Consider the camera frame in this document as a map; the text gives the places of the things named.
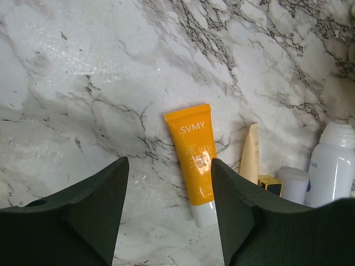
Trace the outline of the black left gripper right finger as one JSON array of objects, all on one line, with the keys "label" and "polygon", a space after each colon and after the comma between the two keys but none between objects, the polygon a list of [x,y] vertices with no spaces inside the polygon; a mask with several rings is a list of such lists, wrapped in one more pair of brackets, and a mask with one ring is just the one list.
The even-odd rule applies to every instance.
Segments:
[{"label": "black left gripper right finger", "polygon": [[266,191],[217,158],[211,176],[226,265],[354,264],[354,199],[306,207]]}]

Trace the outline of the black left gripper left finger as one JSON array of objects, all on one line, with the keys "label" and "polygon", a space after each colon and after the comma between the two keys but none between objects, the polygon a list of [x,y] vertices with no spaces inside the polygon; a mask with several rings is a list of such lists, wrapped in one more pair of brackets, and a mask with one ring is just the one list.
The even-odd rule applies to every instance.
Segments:
[{"label": "black left gripper left finger", "polygon": [[1,265],[111,265],[129,176],[122,157],[24,207],[1,209]]}]

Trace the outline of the black gold lipstick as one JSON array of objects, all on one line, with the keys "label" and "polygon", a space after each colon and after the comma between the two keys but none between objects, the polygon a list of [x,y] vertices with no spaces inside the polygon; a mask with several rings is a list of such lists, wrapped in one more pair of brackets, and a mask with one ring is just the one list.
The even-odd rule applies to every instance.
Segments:
[{"label": "black gold lipstick", "polygon": [[272,176],[260,175],[258,177],[258,185],[274,195],[281,196],[283,182]]}]

